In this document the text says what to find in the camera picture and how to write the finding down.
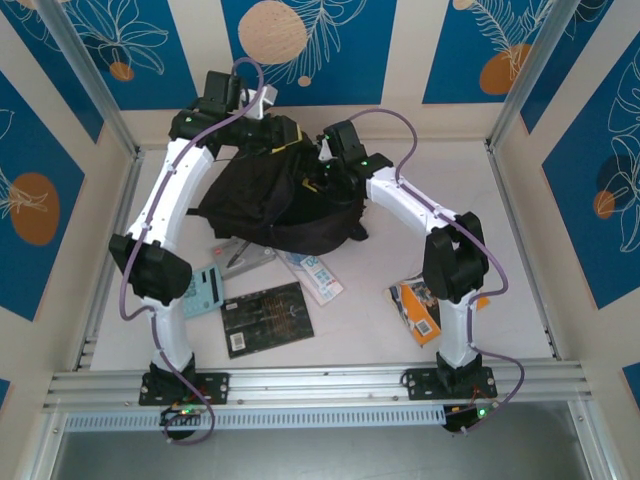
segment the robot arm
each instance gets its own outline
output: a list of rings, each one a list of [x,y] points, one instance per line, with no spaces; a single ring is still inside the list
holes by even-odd
[[[205,95],[173,120],[169,134],[172,140],[165,161],[140,215],[126,236],[113,235],[111,238],[109,250],[124,272],[135,243],[145,235],[129,283],[142,299],[143,307],[151,307],[155,312],[163,352],[178,371],[183,372],[194,363],[180,306],[192,275],[191,266],[176,255],[182,221],[200,180],[213,165],[222,145],[264,150],[282,148],[301,139],[297,124],[287,117],[265,115],[276,94],[271,86],[255,92],[243,89],[238,77],[209,72]],[[259,97],[258,101],[244,117],[205,137],[201,144],[189,149],[174,168],[177,156],[192,138],[226,118],[241,102],[255,96]],[[166,184],[164,192],[158,198],[163,184]],[[147,225],[148,212],[153,207],[153,220]],[[157,351],[152,365],[163,371],[171,370]]]
[[[209,72],[204,97],[198,99],[191,108],[181,111],[173,120],[170,131],[172,141],[163,169],[140,216],[126,236],[114,235],[109,244],[116,264],[124,272],[136,241],[145,235],[133,263],[129,283],[134,293],[142,299],[142,304],[155,310],[163,353],[185,377],[189,371],[195,372],[195,360],[180,308],[181,297],[192,275],[191,266],[176,255],[181,223],[200,179],[215,161],[222,145],[242,146],[249,150],[257,148],[264,152],[265,149],[285,147],[302,138],[295,122],[286,117],[264,114],[264,110],[273,104],[275,93],[270,86],[260,92],[251,92],[241,87],[237,77]],[[247,113],[248,116],[205,137],[174,168],[177,155],[189,140],[226,118],[231,110],[238,107],[243,97],[253,98],[256,95],[260,101]],[[468,300],[482,286],[488,262],[475,246],[457,235],[442,215],[455,218],[482,241],[477,217],[471,213],[456,216],[402,177],[396,179],[391,161],[380,154],[366,154],[350,121],[328,127],[319,140],[322,148],[316,162],[318,178],[324,177],[328,183],[346,180],[357,189],[358,194],[387,208],[417,236],[426,238],[423,278],[440,300],[442,336],[438,376],[451,395],[457,394],[456,386],[464,383],[460,378],[468,377],[466,373],[469,368],[478,364],[478,355],[468,345],[466,315]],[[156,198],[156,193],[165,182],[168,183],[164,194]],[[416,197],[423,199],[432,209]],[[153,206],[153,221],[151,225],[146,225],[147,214]],[[154,355],[151,369],[152,372],[155,369],[164,372],[162,375],[172,376],[169,373],[172,369],[159,352]]]
[[[480,221],[472,213],[456,215],[402,176],[397,177],[392,163],[382,155],[367,155],[350,121],[326,128],[318,140],[319,160],[330,167],[322,170],[351,177],[355,188],[364,184],[367,198],[388,209],[419,238],[425,238],[422,276],[440,304],[438,375],[452,395],[459,386],[467,388],[469,370],[481,367],[477,352],[468,343],[469,308],[472,317],[476,313],[475,304],[470,306],[469,300],[482,287],[489,265],[486,256],[443,217],[455,219],[483,242]]]

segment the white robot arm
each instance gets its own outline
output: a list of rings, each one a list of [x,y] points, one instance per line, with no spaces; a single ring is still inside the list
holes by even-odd
[[[215,78],[218,80],[224,77],[218,84],[226,86],[232,83],[234,78],[216,72],[210,72],[209,75],[217,76]],[[199,99],[200,103],[196,102],[192,108],[183,110],[176,116],[170,132],[172,141],[168,145],[167,157],[149,200],[129,228],[127,235],[114,235],[110,242],[109,248],[117,265],[121,271],[125,271],[133,245],[144,235],[144,242],[133,263],[129,283],[132,284],[136,295],[142,299],[143,306],[152,307],[155,311],[157,336],[164,355],[160,355],[160,352],[154,354],[152,370],[155,368],[168,373],[175,369],[184,373],[188,369],[195,369],[194,355],[187,340],[180,305],[181,297],[191,280],[191,267],[176,255],[176,245],[182,220],[191,204],[196,187],[215,161],[220,146],[253,143],[275,149],[301,138],[297,125],[286,117],[265,118],[264,110],[271,106],[275,99],[276,91],[273,87],[266,86],[260,92],[244,90],[240,93],[238,90],[234,97],[228,94],[226,86],[226,96],[211,91],[206,95],[205,89],[205,97]],[[245,117],[220,130],[212,138],[207,138],[201,145],[192,147],[175,167],[177,155],[189,140],[206,127],[225,118],[228,111],[236,108],[242,97],[247,94],[249,98],[259,96],[260,101],[256,106]],[[220,97],[222,100],[214,102],[214,98]],[[427,286],[440,299],[442,335],[438,363],[439,366],[442,363],[448,370],[446,376],[455,376],[455,372],[468,369],[477,363],[478,354],[468,344],[467,315],[469,309],[472,315],[475,314],[475,307],[469,306],[469,299],[482,285],[482,276],[488,266],[472,268],[471,280],[463,278],[469,275],[461,274],[456,268],[458,262],[462,261],[461,258],[466,259],[465,255],[468,252],[460,251],[462,242],[452,239],[447,231],[450,227],[438,214],[444,214],[449,218],[461,217],[456,217],[454,212],[438,205],[402,177],[396,178],[395,168],[389,160],[379,154],[367,156],[351,122],[340,122],[328,127],[325,129],[324,137],[319,139],[322,144],[318,160],[319,171],[326,175],[327,170],[321,162],[334,162],[337,168],[332,169],[332,172],[350,176],[354,185],[362,189],[362,194],[391,211],[418,238],[427,239],[423,275]],[[164,193],[160,198],[156,198],[161,185],[167,181]],[[426,208],[416,196],[425,200],[433,210]],[[147,213],[154,205],[153,220],[147,225]],[[473,252],[472,257],[472,261],[476,263],[482,260],[477,252]],[[170,368],[164,358],[174,368]]]

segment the blue wallpaper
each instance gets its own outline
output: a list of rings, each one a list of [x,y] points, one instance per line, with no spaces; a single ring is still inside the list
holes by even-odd
[[[640,35],[543,164],[598,308],[640,286]]]
[[[7,394],[9,393],[10,386],[11,383],[9,381],[0,378],[0,412],[2,411],[4,400],[7,398]]]
[[[197,96],[167,0],[62,5],[122,110],[185,108]]]
[[[627,379],[631,394],[636,401],[636,405],[640,408],[640,363],[629,365],[622,369]]]
[[[380,103],[395,0],[222,0],[222,7],[233,58],[262,64],[279,106]],[[256,78],[251,66],[239,72]]]
[[[614,0],[582,0],[520,114],[531,133]]]
[[[73,73],[71,66],[60,53],[58,45],[51,38],[38,13],[17,0],[0,0],[0,10],[31,51],[51,83],[60,92],[91,139],[96,142],[104,121]]]
[[[92,110],[94,123],[95,107],[85,105],[90,103],[86,93],[37,12],[22,3],[0,0],[0,7],[95,140],[95,126],[81,106]],[[61,5],[120,109],[178,109],[196,97],[167,0],[69,0]]]
[[[35,318],[83,179],[0,74],[0,307]]]
[[[423,103],[502,102],[552,5],[451,0]]]

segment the cable clip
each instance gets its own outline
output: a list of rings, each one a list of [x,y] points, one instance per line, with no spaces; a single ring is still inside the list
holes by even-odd
[[[443,211],[444,211],[444,208],[439,203],[436,203],[435,205],[433,205],[433,214],[435,215],[436,218],[445,220],[447,216],[444,213],[442,213]]]

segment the beige circle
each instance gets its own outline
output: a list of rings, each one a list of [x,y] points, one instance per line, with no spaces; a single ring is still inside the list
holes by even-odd
[[[293,60],[307,45],[307,29],[293,9],[264,0],[244,14],[238,24],[242,48],[255,61],[275,65]]]
[[[453,0],[453,8],[456,10],[466,10],[475,3],[476,0]]]
[[[68,2],[69,0],[58,0],[58,3]],[[16,0],[23,7],[27,7],[29,10],[35,10],[36,6],[33,4],[33,0]]]

